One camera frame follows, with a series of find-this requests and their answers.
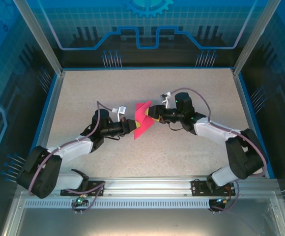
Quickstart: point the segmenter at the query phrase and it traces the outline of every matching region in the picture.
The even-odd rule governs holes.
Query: gear graphic
[[[127,6],[127,10],[131,10],[133,14],[149,18],[151,15],[156,17],[157,14],[168,10],[169,4],[173,4],[173,0],[123,0],[123,3]]]
[[[12,0],[0,0],[0,20],[4,25],[8,25],[14,16],[14,6]]]

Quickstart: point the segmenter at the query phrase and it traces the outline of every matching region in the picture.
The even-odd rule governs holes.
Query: pink fabric
[[[136,104],[135,120],[138,121],[141,126],[134,130],[134,140],[154,124],[154,119],[145,115],[145,111],[151,104],[151,101]]]

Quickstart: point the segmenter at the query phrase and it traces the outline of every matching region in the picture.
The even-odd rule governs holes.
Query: robotic arm
[[[205,115],[195,112],[192,100],[186,92],[180,92],[175,96],[176,108],[170,109],[168,108],[170,95],[171,93],[163,94],[165,105],[150,107],[147,111],[148,116],[163,124],[180,122],[187,132],[206,137],[227,149],[229,164],[207,177],[207,186],[211,193],[229,182],[246,179],[264,167],[264,161],[246,139],[261,151],[265,162],[268,162],[254,131],[235,130],[210,121]]]
[[[78,191],[86,191],[88,176],[84,173],[72,170],[74,173],[61,174],[60,168],[65,164],[81,155],[96,151],[104,141],[104,138],[119,140],[120,136],[129,134],[131,131],[139,127],[139,124],[131,119],[123,117],[118,122],[113,122],[110,118],[109,111],[100,109],[99,125],[95,132],[88,138],[83,139],[94,130],[98,121],[98,110],[92,117],[92,123],[76,138],[77,142],[68,144],[60,148],[53,154],[47,163],[42,167],[42,171],[38,174],[31,192],[39,198],[47,197],[53,190],[61,189],[77,189]],[[29,154],[23,168],[17,175],[16,182],[26,189],[29,189],[41,162],[52,151],[58,147],[43,148],[35,147]]]
[[[261,145],[252,130],[232,130],[211,122],[205,115],[195,112],[192,100],[186,92],[180,92],[175,96],[176,108],[168,108],[170,95],[170,93],[163,94],[162,97],[165,100],[163,103],[165,105],[150,107],[146,111],[146,115],[163,124],[180,122],[187,132],[204,136],[225,146],[227,149],[229,164],[207,177],[206,185],[212,194],[229,182],[238,178],[246,179],[264,167],[264,161],[260,155],[245,140],[248,139],[252,142],[265,157]],[[91,136],[83,139],[95,129],[99,117],[98,112],[100,112],[100,119],[97,129]],[[139,126],[139,123],[136,121],[126,119],[125,117],[118,119],[118,122],[113,122],[107,110],[97,110],[92,117],[91,125],[76,138],[77,142],[60,148],[42,166],[42,171],[38,174],[31,192],[40,198],[45,198],[53,190],[70,188],[77,189],[78,191],[86,191],[88,188],[88,176],[77,170],[73,170],[74,173],[69,175],[62,175],[60,173],[61,165],[81,155],[96,151],[103,144],[104,138],[118,140],[120,136],[129,134]],[[34,148],[18,174],[16,182],[24,188],[29,189],[33,176],[42,161],[57,148],[51,147],[46,149],[41,146]]]

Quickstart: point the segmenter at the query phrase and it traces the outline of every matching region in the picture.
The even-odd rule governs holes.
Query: speckled work surface
[[[230,69],[69,71],[48,147],[76,138],[91,123],[97,100],[110,108],[124,105],[125,116],[134,118],[136,103],[160,104],[162,93],[180,87],[196,89],[206,98],[213,121],[237,129],[248,127]],[[201,99],[189,94],[195,110],[207,115]],[[114,113],[110,116],[117,119]],[[63,170],[78,169],[90,177],[188,176],[208,175],[227,163],[225,147],[156,122],[137,140],[133,134],[120,141],[105,139],[97,151],[65,164]]]

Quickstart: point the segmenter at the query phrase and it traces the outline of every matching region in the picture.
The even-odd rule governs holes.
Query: blue border
[[[264,149],[264,152],[265,152],[266,156],[268,157],[267,170],[268,170],[269,177],[270,178],[275,178],[275,174],[274,174],[274,171],[272,169],[272,165],[270,163],[268,152],[266,150],[264,140],[263,140],[262,135],[260,133],[260,129],[259,129],[259,126],[258,126],[258,123],[257,123],[257,120],[256,120],[256,116],[255,116],[255,113],[254,113],[254,110],[253,110],[253,107],[252,107],[252,103],[251,103],[250,97],[249,97],[249,95],[247,93],[247,89],[246,89],[246,86],[245,86],[245,83],[244,83],[243,76],[242,76],[241,72],[239,73],[239,80],[240,80],[240,83],[241,83],[241,86],[242,86],[243,93],[245,95],[245,100],[246,100],[247,106],[249,108],[249,112],[251,114],[251,118],[252,118],[253,125],[255,127],[256,135],[258,137],[258,140],[259,140],[262,148]]]
[[[45,119],[46,111],[47,111],[48,106],[50,104],[50,100],[51,100],[51,96],[52,96],[52,93],[53,93],[53,90],[54,90],[54,86],[55,86],[56,80],[57,80],[57,74],[55,73],[54,77],[52,79],[52,83],[51,83],[51,86],[50,86],[50,89],[49,89],[48,96],[46,97],[46,100],[45,100],[45,103],[44,103],[44,107],[43,107],[43,110],[42,110],[42,114],[41,114],[41,117],[40,117],[40,121],[39,121],[38,127],[36,129],[36,133],[34,135],[34,139],[32,141],[32,146],[31,146],[30,152],[32,151],[32,149],[34,149],[36,147],[36,144],[38,142],[38,139],[39,139],[39,136],[40,136],[40,133],[41,133],[41,129],[42,129],[42,125],[43,125],[43,122],[44,122],[44,119]]]

